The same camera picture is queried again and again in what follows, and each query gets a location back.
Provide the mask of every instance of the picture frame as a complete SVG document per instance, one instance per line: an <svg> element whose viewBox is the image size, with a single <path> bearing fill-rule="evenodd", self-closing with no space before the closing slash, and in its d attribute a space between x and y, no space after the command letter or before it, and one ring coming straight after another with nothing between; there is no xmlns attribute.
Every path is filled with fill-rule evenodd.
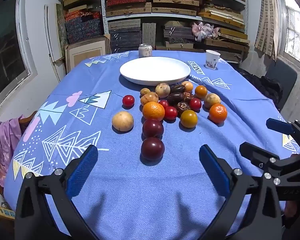
<svg viewBox="0 0 300 240"><path fill-rule="evenodd" d="M111 54L110 34L105 34L66 46L66 73L68 74L81 61Z"/></svg>

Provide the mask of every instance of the curtain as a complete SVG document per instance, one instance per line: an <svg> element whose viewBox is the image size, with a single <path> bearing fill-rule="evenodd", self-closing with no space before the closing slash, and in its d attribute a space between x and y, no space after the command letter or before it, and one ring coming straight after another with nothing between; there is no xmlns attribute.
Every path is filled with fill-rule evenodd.
<svg viewBox="0 0 300 240"><path fill-rule="evenodd" d="M255 47L276 59L278 51L278 13L276 0L261 0L259 28Z"/></svg>

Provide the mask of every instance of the table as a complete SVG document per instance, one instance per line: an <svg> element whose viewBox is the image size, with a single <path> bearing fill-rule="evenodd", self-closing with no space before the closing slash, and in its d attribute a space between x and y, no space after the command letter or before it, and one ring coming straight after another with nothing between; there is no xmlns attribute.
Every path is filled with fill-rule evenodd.
<svg viewBox="0 0 300 240"><path fill-rule="evenodd" d="M179 119L163 122L164 157L157 165L144 165L140 161L139 108L143 86L127 81L119 72L138 52L84 60L40 107L15 150L4 188L13 209L27 172L51 174L93 144L99 151L98 162L72 201L100 239L197 239L224 202L199 162L201 145L208 144L232 168L256 176L261 170L241 157L241 143L247 141L281 158L300 152L292 138L266 128L268 118L283 121L273 102L224 60L219 60L217 70L210 70L203 65L203 53L153 51L153 56L189 64L194 86L203 84L221 97L228 110L224 124L210 122L203 109L192 131L182 128ZM122 97L128 94L136 99L134 107L127 110L134 117L134 128L118 133L111 118L124 110ZM67 233L52 198L48 201L59 229ZM238 228L248 201L247 196L231 232Z"/></svg>

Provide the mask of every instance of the white plate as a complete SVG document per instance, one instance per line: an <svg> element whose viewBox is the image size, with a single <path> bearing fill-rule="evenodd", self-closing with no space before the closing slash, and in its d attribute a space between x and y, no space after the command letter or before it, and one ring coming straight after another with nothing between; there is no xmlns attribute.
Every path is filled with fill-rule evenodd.
<svg viewBox="0 0 300 240"><path fill-rule="evenodd" d="M190 74L190 67L169 57L142 57L124 63L120 73L127 80L145 86L159 83L175 84Z"/></svg>

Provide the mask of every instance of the paper cup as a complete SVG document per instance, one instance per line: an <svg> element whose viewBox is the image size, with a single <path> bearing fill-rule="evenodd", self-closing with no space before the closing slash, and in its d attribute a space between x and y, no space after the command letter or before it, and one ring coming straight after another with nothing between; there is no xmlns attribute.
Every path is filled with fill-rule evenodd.
<svg viewBox="0 0 300 240"><path fill-rule="evenodd" d="M206 50L206 68L216 69L220 53L213 50Z"/></svg>

